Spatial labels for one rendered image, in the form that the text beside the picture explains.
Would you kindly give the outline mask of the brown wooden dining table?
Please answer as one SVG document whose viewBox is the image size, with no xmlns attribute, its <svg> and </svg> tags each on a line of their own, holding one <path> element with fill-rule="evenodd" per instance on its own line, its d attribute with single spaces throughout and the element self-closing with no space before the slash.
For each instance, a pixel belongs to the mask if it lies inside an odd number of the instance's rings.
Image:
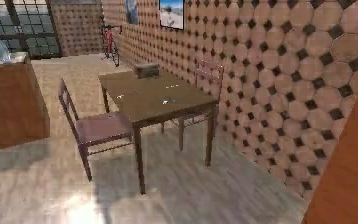
<svg viewBox="0 0 358 224">
<path fill-rule="evenodd" d="M 143 79 L 138 79 L 132 71 L 99 75 L 98 78 L 106 111 L 109 111 L 107 96 L 110 96 L 120 112 L 131 122 L 141 194 L 146 193 L 140 134 L 140 130 L 144 127 L 188 114 L 210 111 L 204 161 L 206 166 L 210 165 L 215 131 L 215 108 L 218 104 L 213 96 L 164 71 L 160 71 L 158 76 Z M 179 87 L 165 88 L 171 85 L 179 85 Z M 178 102 L 163 105 L 163 99 L 168 97 L 176 98 Z"/>
</svg>

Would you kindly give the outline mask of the dark red wooden chair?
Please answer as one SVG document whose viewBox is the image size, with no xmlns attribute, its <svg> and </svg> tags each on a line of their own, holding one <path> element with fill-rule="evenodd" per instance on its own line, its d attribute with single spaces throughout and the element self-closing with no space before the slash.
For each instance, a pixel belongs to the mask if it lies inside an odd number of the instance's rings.
<svg viewBox="0 0 358 224">
<path fill-rule="evenodd" d="M 92 173 L 88 157 L 132 144 L 133 131 L 131 123 L 119 111 L 80 117 L 63 78 L 60 79 L 58 99 L 77 143 L 87 179 L 91 181 Z M 89 150 L 90 147 L 95 145 L 121 139 L 127 139 L 127 142 L 102 150 Z"/>
<path fill-rule="evenodd" d="M 224 67 L 222 65 L 201 60 L 196 63 L 194 85 L 203 92 L 213 96 L 217 101 L 220 101 L 223 75 Z M 185 128 L 206 121 L 209 117 L 210 111 L 202 111 L 172 120 L 172 123 L 179 129 L 178 141 L 180 150 L 183 150 Z"/>
</svg>

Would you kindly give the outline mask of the brown box on table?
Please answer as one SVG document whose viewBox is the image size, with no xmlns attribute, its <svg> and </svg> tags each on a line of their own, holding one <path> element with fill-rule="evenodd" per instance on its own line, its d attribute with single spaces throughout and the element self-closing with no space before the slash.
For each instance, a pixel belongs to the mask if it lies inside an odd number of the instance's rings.
<svg viewBox="0 0 358 224">
<path fill-rule="evenodd" d="M 139 79 L 155 77 L 159 75 L 159 65 L 156 63 L 137 64 L 135 73 Z"/>
</svg>

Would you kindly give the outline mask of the red bicycle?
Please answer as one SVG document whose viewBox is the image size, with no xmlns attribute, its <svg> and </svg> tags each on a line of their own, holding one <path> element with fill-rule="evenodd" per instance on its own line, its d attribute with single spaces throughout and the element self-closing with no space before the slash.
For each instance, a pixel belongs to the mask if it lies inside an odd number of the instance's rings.
<svg viewBox="0 0 358 224">
<path fill-rule="evenodd" d="M 118 52 L 118 47 L 114 41 L 112 30 L 114 26 L 112 25 L 102 25 L 101 26 L 101 35 L 102 35 L 102 50 L 104 59 L 112 59 L 115 66 L 118 67 L 120 65 L 120 56 Z"/>
</svg>

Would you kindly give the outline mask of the framed beach picture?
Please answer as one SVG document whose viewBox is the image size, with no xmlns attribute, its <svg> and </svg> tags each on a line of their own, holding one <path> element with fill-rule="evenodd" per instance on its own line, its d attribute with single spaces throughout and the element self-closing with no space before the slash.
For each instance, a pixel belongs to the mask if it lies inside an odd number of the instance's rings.
<svg viewBox="0 0 358 224">
<path fill-rule="evenodd" d="M 159 0 L 160 26 L 184 29 L 184 0 Z"/>
</svg>

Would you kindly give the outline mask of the framed blue grey picture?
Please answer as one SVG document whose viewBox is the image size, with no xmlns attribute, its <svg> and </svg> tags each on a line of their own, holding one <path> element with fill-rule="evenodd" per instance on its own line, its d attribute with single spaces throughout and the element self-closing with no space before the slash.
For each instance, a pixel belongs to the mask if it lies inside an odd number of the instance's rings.
<svg viewBox="0 0 358 224">
<path fill-rule="evenodd" d="M 125 0 L 126 20 L 129 24 L 138 23 L 138 12 L 136 0 Z"/>
</svg>

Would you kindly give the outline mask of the brown wooden counter cabinet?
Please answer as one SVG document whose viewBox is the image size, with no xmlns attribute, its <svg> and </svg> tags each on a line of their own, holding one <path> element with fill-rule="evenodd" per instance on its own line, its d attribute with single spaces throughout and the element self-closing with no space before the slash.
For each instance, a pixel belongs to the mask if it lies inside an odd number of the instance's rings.
<svg viewBox="0 0 358 224">
<path fill-rule="evenodd" d="M 0 61 L 0 150 L 50 136 L 50 117 L 26 52 Z"/>
</svg>

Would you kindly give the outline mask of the large dark grid window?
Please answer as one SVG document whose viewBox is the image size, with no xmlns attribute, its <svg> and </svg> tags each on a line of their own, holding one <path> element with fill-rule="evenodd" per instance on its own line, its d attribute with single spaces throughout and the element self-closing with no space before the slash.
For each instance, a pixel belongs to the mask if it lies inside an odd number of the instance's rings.
<svg viewBox="0 0 358 224">
<path fill-rule="evenodd" d="M 51 0 L 0 0 L 0 39 L 31 59 L 62 56 Z"/>
</svg>

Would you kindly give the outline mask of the orange wooden door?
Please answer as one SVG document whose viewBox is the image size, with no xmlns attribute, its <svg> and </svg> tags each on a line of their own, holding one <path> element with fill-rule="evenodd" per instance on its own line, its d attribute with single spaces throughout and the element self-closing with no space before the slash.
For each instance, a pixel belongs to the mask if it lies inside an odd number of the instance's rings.
<svg viewBox="0 0 358 224">
<path fill-rule="evenodd" d="M 358 96 L 301 224 L 358 224 Z"/>
</svg>

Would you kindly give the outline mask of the clear glass bottle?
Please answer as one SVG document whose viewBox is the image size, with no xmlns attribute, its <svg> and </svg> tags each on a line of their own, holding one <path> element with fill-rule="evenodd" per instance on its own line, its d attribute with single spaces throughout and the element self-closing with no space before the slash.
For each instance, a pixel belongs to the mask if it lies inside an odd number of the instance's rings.
<svg viewBox="0 0 358 224">
<path fill-rule="evenodd" d="M 10 52 L 4 42 L 0 39 L 0 61 L 8 63 L 10 61 Z"/>
</svg>

